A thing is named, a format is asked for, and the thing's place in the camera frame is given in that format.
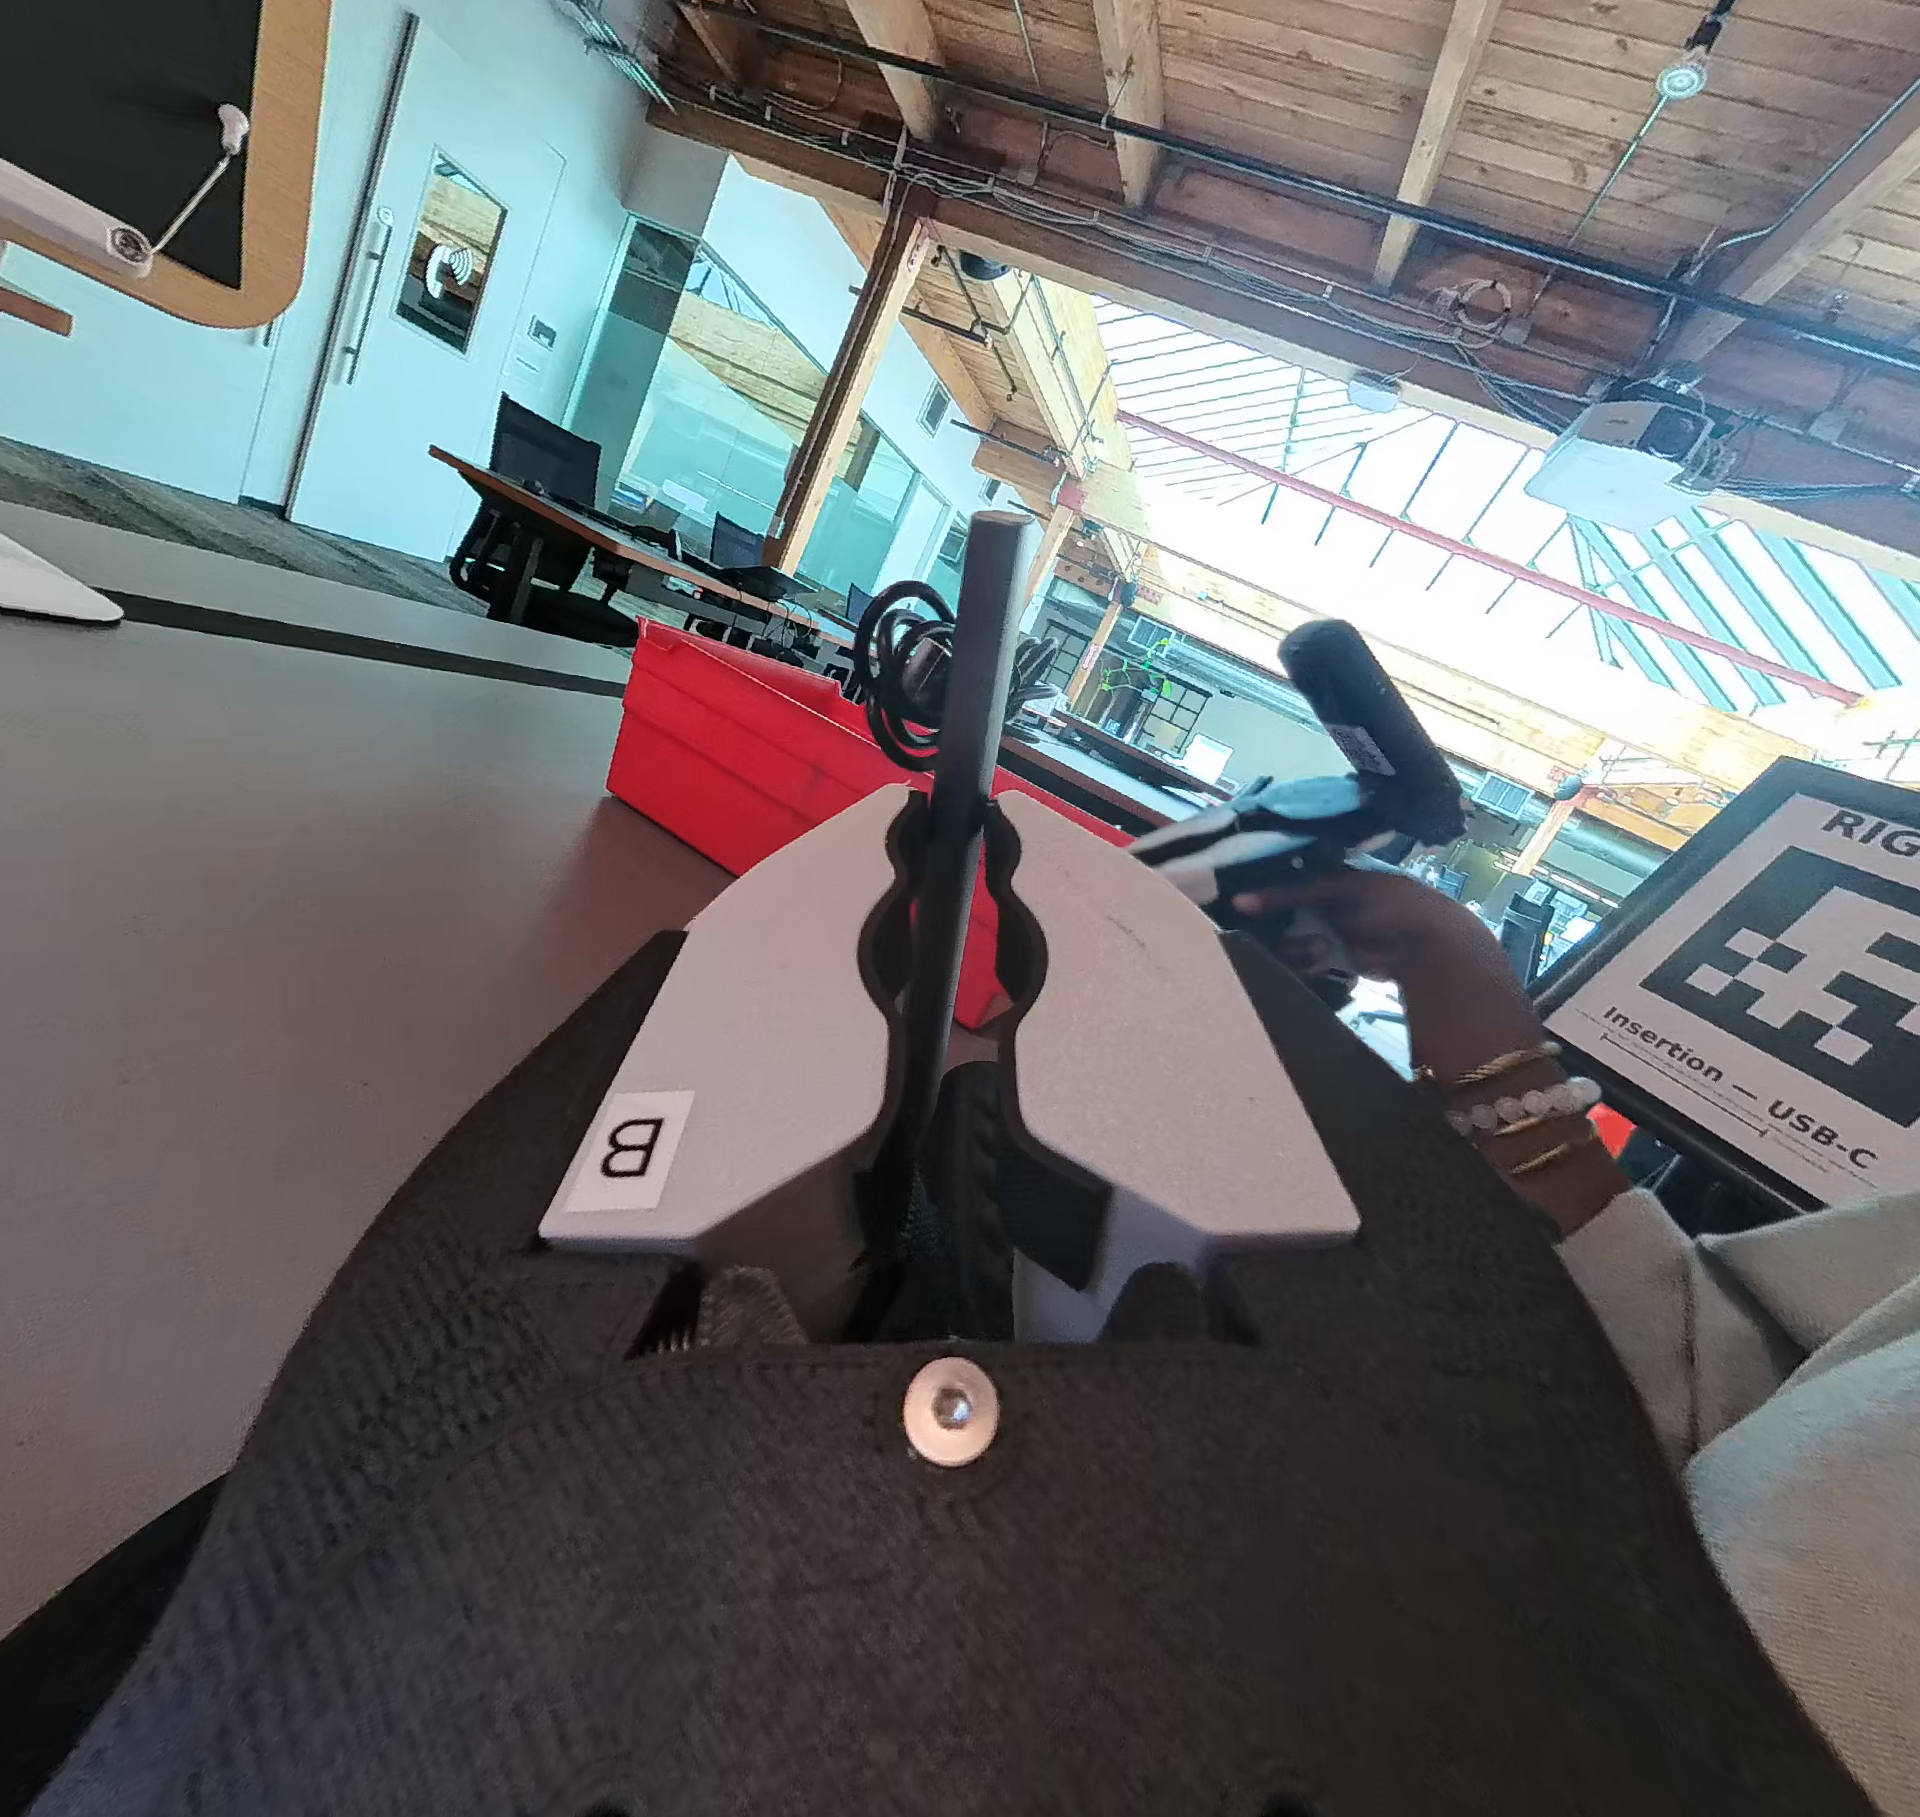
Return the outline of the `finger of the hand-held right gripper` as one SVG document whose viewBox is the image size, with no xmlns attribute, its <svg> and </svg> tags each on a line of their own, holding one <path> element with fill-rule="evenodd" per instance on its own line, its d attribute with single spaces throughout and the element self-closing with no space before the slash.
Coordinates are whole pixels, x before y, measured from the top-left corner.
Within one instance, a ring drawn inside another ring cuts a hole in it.
<svg viewBox="0 0 1920 1817">
<path fill-rule="evenodd" d="M 1349 854 L 1320 839 L 1220 839 L 1177 856 L 1177 889 L 1213 920 L 1274 920 L 1247 908 L 1350 867 Z"/>
<path fill-rule="evenodd" d="M 1149 867 L 1220 851 L 1236 838 L 1282 838 L 1293 844 L 1337 841 L 1357 823 L 1356 793 L 1237 793 L 1137 838 L 1128 852 Z"/>
</svg>

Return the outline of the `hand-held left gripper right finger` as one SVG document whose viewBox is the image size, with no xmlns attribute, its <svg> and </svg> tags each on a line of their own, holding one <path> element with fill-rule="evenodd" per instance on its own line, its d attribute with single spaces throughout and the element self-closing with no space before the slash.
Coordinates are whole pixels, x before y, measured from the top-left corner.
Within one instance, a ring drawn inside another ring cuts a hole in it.
<svg viewBox="0 0 1920 1817">
<path fill-rule="evenodd" d="M 990 824 L 1014 1332 L 1099 1336 L 1127 1282 L 1328 1249 L 1360 1213 L 1209 914 L 1034 797 Z"/>
</svg>

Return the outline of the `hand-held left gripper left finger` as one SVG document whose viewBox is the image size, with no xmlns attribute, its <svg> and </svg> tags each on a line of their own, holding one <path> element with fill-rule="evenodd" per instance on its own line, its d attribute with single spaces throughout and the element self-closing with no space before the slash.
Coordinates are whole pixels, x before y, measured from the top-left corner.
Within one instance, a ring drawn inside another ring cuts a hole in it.
<svg viewBox="0 0 1920 1817">
<path fill-rule="evenodd" d="M 686 929 L 541 1241 L 709 1271 L 855 1271 L 855 1179 L 890 1124 L 894 1014 L 876 917 L 897 903 L 886 786 L 762 858 Z"/>
</svg>

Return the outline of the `red plastic bin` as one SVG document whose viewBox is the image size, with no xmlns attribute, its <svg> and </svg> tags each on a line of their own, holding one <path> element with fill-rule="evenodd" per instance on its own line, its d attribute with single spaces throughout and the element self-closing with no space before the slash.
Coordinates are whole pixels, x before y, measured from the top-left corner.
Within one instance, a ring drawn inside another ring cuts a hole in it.
<svg viewBox="0 0 1920 1817">
<path fill-rule="evenodd" d="M 641 623 L 623 708 L 611 796 L 732 876 L 744 876 L 877 790 L 932 786 L 932 776 L 909 775 L 882 754 L 866 715 L 829 679 L 690 633 Z M 990 796 L 1029 797 L 1026 818 L 1050 811 L 1077 824 L 1074 852 L 1089 839 L 1121 851 L 1094 867 L 1096 883 L 1119 883 L 1127 846 L 1121 829 L 1020 771 L 997 768 Z M 987 846 L 977 865 L 956 1000 L 956 1021 L 966 1030 L 983 1030 L 1025 998 L 1002 972 L 1002 908 L 985 867 Z M 1104 922 L 1094 942 L 1092 911 L 1077 911 L 1069 923 L 1067 939 L 1052 923 L 1041 929 L 1047 969 L 1029 1012 L 1033 1019 L 1041 1019 L 1041 1002 L 1065 998 L 1062 1021 L 1123 1036 L 1145 1024 L 1168 987 L 1180 988 L 1177 974 L 1133 942 L 1137 931 Z M 805 1008 L 801 988 L 773 997 L 778 1026 L 768 1036 L 781 1051 L 794 1056 L 803 1040 L 828 1040 L 829 1017 L 812 1000 Z"/>
</svg>

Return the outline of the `grey usb hub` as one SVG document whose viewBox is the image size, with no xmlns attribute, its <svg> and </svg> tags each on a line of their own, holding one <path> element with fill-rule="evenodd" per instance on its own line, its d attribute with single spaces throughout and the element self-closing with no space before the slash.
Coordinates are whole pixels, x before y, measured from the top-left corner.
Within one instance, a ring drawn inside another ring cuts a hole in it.
<svg viewBox="0 0 1920 1817">
<path fill-rule="evenodd" d="M 983 510 L 969 522 L 928 797 L 928 844 L 915 888 L 913 965 L 902 1002 L 902 1106 L 921 1122 L 935 1112 L 946 1064 L 1026 577 L 1038 539 L 1029 513 Z"/>
</svg>

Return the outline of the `person's right forearm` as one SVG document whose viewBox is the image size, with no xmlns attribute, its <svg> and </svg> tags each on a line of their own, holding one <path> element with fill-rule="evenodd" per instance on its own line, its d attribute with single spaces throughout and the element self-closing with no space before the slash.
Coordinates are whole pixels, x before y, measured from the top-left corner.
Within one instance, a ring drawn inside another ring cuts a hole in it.
<svg viewBox="0 0 1920 1817">
<path fill-rule="evenodd" d="M 1919 1810 L 1919 1199 L 1685 1233 L 1544 1038 L 1443 1086 L 1558 1228 L 1723 1589 L 1878 1814 Z"/>
</svg>

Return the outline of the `person's right hand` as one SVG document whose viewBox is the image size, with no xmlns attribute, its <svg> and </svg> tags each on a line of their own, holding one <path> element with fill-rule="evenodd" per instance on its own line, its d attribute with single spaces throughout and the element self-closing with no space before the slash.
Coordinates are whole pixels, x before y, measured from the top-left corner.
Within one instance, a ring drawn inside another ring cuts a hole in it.
<svg viewBox="0 0 1920 1817">
<path fill-rule="evenodd" d="M 1544 1040 L 1495 936 L 1422 882 L 1346 867 L 1237 895 L 1233 906 L 1253 920 L 1320 917 L 1361 976 L 1400 988 L 1413 1061 L 1437 1084 L 1478 1082 Z"/>
</svg>

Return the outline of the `white ceiling projector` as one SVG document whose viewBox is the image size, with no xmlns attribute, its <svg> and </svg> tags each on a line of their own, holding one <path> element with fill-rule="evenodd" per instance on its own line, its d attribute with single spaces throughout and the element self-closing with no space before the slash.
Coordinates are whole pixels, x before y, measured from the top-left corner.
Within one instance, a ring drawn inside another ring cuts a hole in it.
<svg viewBox="0 0 1920 1817">
<path fill-rule="evenodd" d="M 1597 399 L 1541 454 L 1523 493 L 1569 518 L 1644 533 L 1704 495 L 1713 417 L 1669 393 Z"/>
</svg>

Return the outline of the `printed marker sign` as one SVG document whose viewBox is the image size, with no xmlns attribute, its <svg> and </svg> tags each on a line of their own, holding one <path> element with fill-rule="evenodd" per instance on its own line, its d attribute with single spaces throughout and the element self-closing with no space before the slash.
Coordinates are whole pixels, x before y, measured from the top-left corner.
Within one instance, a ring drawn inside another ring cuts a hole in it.
<svg viewBox="0 0 1920 1817">
<path fill-rule="evenodd" d="M 1788 1210 L 1919 1183 L 1919 793 L 1773 763 L 1534 990 L 1565 1061 Z"/>
</svg>

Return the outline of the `row of wooden top desks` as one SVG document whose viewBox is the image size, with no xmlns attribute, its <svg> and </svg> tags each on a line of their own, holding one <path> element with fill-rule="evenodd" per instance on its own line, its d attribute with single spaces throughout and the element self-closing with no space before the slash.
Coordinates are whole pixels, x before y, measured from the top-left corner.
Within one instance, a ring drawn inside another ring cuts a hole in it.
<svg viewBox="0 0 1920 1817">
<path fill-rule="evenodd" d="M 429 443 L 431 460 L 443 463 L 477 498 L 486 518 L 492 518 L 508 539 L 508 559 L 501 566 L 498 587 L 485 596 L 488 618 L 520 627 L 541 568 L 541 556 L 551 543 L 583 547 L 597 556 L 627 566 L 627 588 L 641 602 L 672 608 L 697 621 L 724 621 L 732 630 L 756 623 L 766 630 L 806 633 L 815 638 L 811 650 L 828 656 L 851 656 L 852 627 L 832 614 L 816 611 L 799 598 L 770 598 L 749 587 L 734 582 L 714 569 L 672 556 L 659 544 L 637 533 L 625 533 L 608 520 L 518 485 L 485 465 L 466 460 L 437 443 Z"/>
</svg>

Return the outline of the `black office chair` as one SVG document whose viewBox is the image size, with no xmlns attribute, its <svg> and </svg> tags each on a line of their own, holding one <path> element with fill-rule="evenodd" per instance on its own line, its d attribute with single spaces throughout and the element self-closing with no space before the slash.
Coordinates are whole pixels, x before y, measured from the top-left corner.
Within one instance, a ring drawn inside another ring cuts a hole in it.
<svg viewBox="0 0 1920 1817">
<path fill-rule="evenodd" d="M 592 544 L 569 518 L 592 508 L 602 449 L 501 393 L 477 510 L 446 562 L 453 587 L 508 621 L 563 633 L 591 596 L 578 591 Z"/>
</svg>

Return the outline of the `white double door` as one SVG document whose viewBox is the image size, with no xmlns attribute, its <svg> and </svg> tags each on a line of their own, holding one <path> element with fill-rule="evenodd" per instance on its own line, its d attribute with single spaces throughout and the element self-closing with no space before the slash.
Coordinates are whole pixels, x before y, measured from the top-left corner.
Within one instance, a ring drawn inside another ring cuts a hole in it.
<svg viewBox="0 0 1920 1817">
<path fill-rule="evenodd" d="M 295 523 L 445 556 L 486 454 L 563 158 L 418 16 L 381 103 L 293 458 Z"/>
</svg>

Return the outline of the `white tabletop stand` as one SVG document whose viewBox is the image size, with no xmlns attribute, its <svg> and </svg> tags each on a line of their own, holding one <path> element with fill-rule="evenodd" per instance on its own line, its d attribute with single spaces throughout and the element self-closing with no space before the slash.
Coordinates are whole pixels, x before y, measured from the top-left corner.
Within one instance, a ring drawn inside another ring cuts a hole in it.
<svg viewBox="0 0 1920 1817">
<path fill-rule="evenodd" d="M 221 155 L 155 239 L 138 226 L 5 161 L 3 248 L 12 242 L 16 228 L 30 228 L 44 241 L 77 253 L 89 272 L 148 279 L 187 219 L 200 211 L 215 186 L 245 151 L 251 129 L 250 116 L 232 103 L 221 103 L 217 116 L 222 135 Z M 126 618 L 123 608 L 115 605 L 107 595 L 30 552 L 11 537 L 3 539 L 3 610 L 6 615 L 73 628 L 115 628 Z"/>
</svg>

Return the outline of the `black board wooden frame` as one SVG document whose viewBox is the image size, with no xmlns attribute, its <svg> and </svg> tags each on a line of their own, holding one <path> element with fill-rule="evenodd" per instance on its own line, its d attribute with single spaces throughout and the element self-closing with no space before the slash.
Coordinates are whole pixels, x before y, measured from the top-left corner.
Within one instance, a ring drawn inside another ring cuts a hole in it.
<svg viewBox="0 0 1920 1817">
<path fill-rule="evenodd" d="M 336 0 L 5 0 L 5 248 L 201 327 L 274 323 Z"/>
</svg>

